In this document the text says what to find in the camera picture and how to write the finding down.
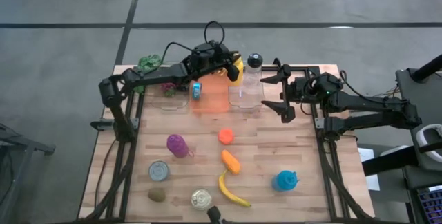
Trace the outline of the white paper sheet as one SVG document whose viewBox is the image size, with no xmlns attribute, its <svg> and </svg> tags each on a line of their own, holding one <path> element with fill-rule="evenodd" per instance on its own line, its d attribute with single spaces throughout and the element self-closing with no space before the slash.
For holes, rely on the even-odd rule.
<svg viewBox="0 0 442 224">
<path fill-rule="evenodd" d="M 366 148 L 358 148 L 358 152 L 360 155 L 361 162 L 365 162 L 366 160 L 371 160 L 374 158 L 374 150 L 373 149 L 366 149 Z M 366 176 L 366 183 L 368 190 L 372 191 L 380 191 L 380 184 L 378 180 L 378 176 L 376 174 L 371 176 Z"/>
</svg>

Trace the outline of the blue squeeze bottle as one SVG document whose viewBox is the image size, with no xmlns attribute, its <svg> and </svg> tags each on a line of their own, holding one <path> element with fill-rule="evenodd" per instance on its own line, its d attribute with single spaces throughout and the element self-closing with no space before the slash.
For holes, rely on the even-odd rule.
<svg viewBox="0 0 442 224">
<path fill-rule="evenodd" d="M 271 186 L 277 192 L 288 192 L 293 190 L 299 181 L 296 172 L 284 170 L 272 178 Z"/>
</svg>

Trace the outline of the orange plastic bin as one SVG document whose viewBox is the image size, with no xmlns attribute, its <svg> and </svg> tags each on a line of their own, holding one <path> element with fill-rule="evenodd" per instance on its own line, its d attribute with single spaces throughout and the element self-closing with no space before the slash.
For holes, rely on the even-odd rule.
<svg viewBox="0 0 442 224">
<path fill-rule="evenodd" d="M 227 77 L 214 73 L 201 77 L 198 81 L 190 84 L 189 104 L 195 114 L 225 113 L 230 108 Z M 194 82 L 202 84 L 202 92 L 199 100 L 194 100 L 191 89 Z"/>
</svg>

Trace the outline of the brown kiwi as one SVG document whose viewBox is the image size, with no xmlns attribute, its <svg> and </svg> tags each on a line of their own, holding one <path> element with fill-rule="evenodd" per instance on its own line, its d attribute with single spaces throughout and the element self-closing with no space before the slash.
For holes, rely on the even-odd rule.
<svg viewBox="0 0 442 224">
<path fill-rule="evenodd" d="M 164 188 L 153 187 L 148 190 L 148 198 L 156 203 L 161 203 L 166 200 L 166 192 Z"/>
</svg>

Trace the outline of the orange carrot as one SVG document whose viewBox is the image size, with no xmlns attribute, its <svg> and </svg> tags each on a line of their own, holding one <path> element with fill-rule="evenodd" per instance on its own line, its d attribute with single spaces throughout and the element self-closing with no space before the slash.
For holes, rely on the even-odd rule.
<svg viewBox="0 0 442 224">
<path fill-rule="evenodd" d="M 239 161 L 226 149 L 221 152 L 221 159 L 225 167 L 232 174 L 239 174 L 241 166 Z"/>
</svg>

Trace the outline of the yellow banana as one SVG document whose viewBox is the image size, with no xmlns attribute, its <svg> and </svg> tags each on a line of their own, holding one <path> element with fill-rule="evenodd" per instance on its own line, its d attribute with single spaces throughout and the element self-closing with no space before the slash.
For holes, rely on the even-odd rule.
<svg viewBox="0 0 442 224">
<path fill-rule="evenodd" d="M 225 184 L 225 176 L 227 174 L 227 170 L 225 170 L 219 177 L 218 177 L 218 187 L 220 191 L 233 203 L 241 205 L 243 207 L 251 207 L 251 203 L 243 198 L 240 198 L 233 193 L 231 193 Z"/>
</svg>

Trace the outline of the black pole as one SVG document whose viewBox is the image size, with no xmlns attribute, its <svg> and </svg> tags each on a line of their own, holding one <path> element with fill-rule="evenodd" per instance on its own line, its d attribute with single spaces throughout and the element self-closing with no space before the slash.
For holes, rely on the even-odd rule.
<svg viewBox="0 0 442 224">
<path fill-rule="evenodd" d="M 428 77 L 437 71 L 442 69 L 442 54 L 435 57 L 430 62 L 426 63 L 419 69 L 412 69 L 410 71 L 410 77 L 418 83 L 424 83 L 427 81 Z"/>
</svg>

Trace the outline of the black flat bar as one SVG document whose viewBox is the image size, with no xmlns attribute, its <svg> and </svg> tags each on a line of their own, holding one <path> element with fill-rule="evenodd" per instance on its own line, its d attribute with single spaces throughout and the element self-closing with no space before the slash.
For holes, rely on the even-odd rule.
<svg viewBox="0 0 442 224">
<path fill-rule="evenodd" d="M 394 149 L 394 147 L 375 144 L 360 144 L 358 147 L 371 149 L 374 152 L 374 158 L 362 162 L 363 171 L 366 176 L 393 169 L 401 169 L 406 166 L 423 168 L 413 146 L 406 146 L 383 156 L 381 155 L 382 152 Z"/>
</svg>

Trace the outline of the white headset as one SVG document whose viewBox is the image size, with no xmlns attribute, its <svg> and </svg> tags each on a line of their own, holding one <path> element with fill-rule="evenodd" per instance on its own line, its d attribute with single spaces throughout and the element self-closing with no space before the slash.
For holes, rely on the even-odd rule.
<svg viewBox="0 0 442 224">
<path fill-rule="evenodd" d="M 437 149 L 442 149 L 442 142 L 428 144 L 427 140 L 425 139 L 424 132 L 429 129 L 434 129 L 438 133 L 438 135 L 442 138 L 442 124 L 429 124 L 423 127 L 421 130 L 419 130 L 416 133 L 416 140 L 419 144 L 420 153 L 426 153 L 426 152 L 436 151 Z"/>
</svg>

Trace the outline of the magenta squeeze bottle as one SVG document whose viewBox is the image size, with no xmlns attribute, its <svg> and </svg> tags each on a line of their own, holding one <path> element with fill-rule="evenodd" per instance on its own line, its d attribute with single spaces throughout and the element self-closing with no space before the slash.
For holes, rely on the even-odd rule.
<svg viewBox="0 0 442 224">
<path fill-rule="evenodd" d="M 166 139 L 166 147 L 176 158 L 194 157 L 193 152 L 181 135 L 171 134 Z"/>
</svg>

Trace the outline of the orange fruit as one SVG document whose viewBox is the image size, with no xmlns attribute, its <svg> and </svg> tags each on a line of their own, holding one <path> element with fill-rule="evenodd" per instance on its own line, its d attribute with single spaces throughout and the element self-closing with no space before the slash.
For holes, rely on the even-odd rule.
<svg viewBox="0 0 442 224">
<path fill-rule="evenodd" d="M 235 138 L 235 134 L 232 129 L 225 128 L 218 131 L 218 141 L 224 145 L 231 144 Z"/>
</svg>

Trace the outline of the clear plastic bin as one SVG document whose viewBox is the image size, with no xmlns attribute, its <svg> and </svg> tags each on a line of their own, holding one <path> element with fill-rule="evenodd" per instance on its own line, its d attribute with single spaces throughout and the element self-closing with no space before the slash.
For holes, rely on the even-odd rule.
<svg viewBox="0 0 442 224">
<path fill-rule="evenodd" d="M 174 97 L 164 97 L 160 89 L 161 84 L 155 84 L 147 87 L 147 102 L 155 108 L 163 111 L 178 111 L 185 109 L 189 104 L 190 87 L 188 92 L 176 91 Z"/>
<path fill-rule="evenodd" d="M 261 106 L 264 100 L 262 63 L 246 64 L 240 71 L 236 82 L 228 87 L 229 103 L 241 109 L 252 109 Z"/>
</svg>

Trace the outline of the green striped-leaf plant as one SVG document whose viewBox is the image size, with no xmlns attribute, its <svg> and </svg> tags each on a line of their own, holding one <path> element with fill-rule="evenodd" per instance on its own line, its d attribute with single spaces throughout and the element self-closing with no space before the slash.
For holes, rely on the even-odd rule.
<svg viewBox="0 0 442 224">
<path fill-rule="evenodd" d="M 159 55 L 148 55 L 141 57 L 135 71 L 141 74 L 148 74 L 157 70 L 163 63 L 163 59 Z"/>
</svg>

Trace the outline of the dark metal stand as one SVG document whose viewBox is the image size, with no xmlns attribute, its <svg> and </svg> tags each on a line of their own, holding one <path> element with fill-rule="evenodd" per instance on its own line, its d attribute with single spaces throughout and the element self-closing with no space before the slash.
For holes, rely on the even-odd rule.
<svg viewBox="0 0 442 224">
<path fill-rule="evenodd" d="M 3 143 L 0 144 L 0 155 L 3 149 L 5 151 L 4 155 L 8 157 L 10 162 L 11 181 L 7 190 L 0 198 L 0 224 L 7 224 L 13 207 L 16 205 L 33 153 L 41 151 L 45 156 L 51 156 L 55 152 L 55 145 L 44 144 L 26 138 L 4 124 L 0 124 L 0 142 Z M 23 154 L 21 162 L 17 166 L 13 165 L 12 162 L 11 151 L 14 149 Z"/>
</svg>

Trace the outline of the black round-tipped object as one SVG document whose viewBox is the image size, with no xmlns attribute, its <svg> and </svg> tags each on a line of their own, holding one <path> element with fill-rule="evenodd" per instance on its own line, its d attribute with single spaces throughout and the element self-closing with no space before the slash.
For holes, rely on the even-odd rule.
<svg viewBox="0 0 442 224">
<path fill-rule="evenodd" d="M 210 207 L 206 213 L 211 224 L 230 224 L 225 218 L 222 218 L 220 210 L 216 206 Z"/>
</svg>

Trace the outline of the clear bottle black cap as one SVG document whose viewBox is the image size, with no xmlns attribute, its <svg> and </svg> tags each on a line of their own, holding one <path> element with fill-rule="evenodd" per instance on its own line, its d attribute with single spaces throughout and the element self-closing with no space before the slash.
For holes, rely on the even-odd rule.
<svg viewBox="0 0 442 224">
<path fill-rule="evenodd" d="M 247 58 L 247 64 L 240 85 L 240 107 L 252 108 L 259 106 L 263 98 L 262 82 L 263 58 L 258 53 L 252 53 Z"/>
</svg>

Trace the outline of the backlit keyboard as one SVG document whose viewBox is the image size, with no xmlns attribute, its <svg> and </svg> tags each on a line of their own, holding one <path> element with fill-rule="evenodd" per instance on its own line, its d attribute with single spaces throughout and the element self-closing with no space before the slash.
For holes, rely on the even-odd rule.
<svg viewBox="0 0 442 224">
<path fill-rule="evenodd" d="M 417 189 L 418 203 L 427 224 L 442 224 L 442 185 Z"/>
</svg>

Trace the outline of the yellow squeeze bottle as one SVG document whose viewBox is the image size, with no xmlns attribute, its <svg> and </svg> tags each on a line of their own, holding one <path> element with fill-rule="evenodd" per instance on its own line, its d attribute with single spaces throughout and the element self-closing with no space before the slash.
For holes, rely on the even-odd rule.
<svg viewBox="0 0 442 224">
<path fill-rule="evenodd" d="M 236 67 L 236 71 L 238 72 L 237 80 L 232 81 L 229 79 L 229 69 L 222 68 L 217 71 L 215 74 L 219 76 L 227 77 L 227 82 L 229 86 L 239 86 L 242 83 L 243 73 L 244 73 L 244 64 L 242 58 L 239 57 L 234 61 L 233 65 Z"/>
</svg>

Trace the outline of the dark grey side desk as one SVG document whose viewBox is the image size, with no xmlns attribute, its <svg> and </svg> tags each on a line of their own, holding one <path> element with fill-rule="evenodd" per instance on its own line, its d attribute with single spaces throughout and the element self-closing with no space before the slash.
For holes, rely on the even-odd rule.
<svg viewBox="0 0 442 224">
<path fill-rule="evenodd" d="M 423 168 L 403 168 L 407 188 L 409 189 L 414 219 L 418 224 L 427 224 L 420 213 L 417 189 L 442 185 L 442 149 L 420 153 L 416 133 L 429 124 L 442 124 L 442 75 L 432 74 L 424 83 L 415 82 L 410 77 L 410 70 L 397 71 L 396 78 L 401 97 L 417 107 L 422 123 L 410 131 L 413 147 Z M 424 132 L 428 144 L 442 142 L 434 129 Z"/>
</svg>

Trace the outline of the red grape bunch with leaf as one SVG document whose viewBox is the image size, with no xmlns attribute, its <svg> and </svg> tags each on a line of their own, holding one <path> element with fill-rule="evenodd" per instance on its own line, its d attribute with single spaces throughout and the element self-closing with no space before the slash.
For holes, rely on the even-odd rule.
<svg viewBox="0 0 442 224">
<path fill-rule="evenodd" d="M 160 85 L 164 97 L 174 97 L 177 91 L 177 86 L 174 83 L 168 82 Z"/>
</svg>

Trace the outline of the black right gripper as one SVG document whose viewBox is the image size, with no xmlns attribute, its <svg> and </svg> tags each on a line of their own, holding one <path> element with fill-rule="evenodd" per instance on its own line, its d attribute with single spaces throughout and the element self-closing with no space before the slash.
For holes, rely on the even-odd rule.
<svg viewBox="0 0 442 224">
<path fill-rule="evenodd" d="M 294 107 L 290 106 L 288 102 L 312 104 L 313 95 L 307 88 L 307 78 L 296 77 L 294 81 L 289 82 L 288 78 L 291 76 L 291 67 L 288 64 L 281 64 L 278 58 L 274 59 L 273 65 L 277 67 L 276 74 L 271 77 L 262 78 L 260 81 L 267 84 L 278 84 L 281 82 L 282 92 L 280 93 L 280 99 L 284 102 L 263 100 L 261 103 L 275 111 L 280 116 L 282 123 L 289 123 L 296 115 Z"/>
</svg>

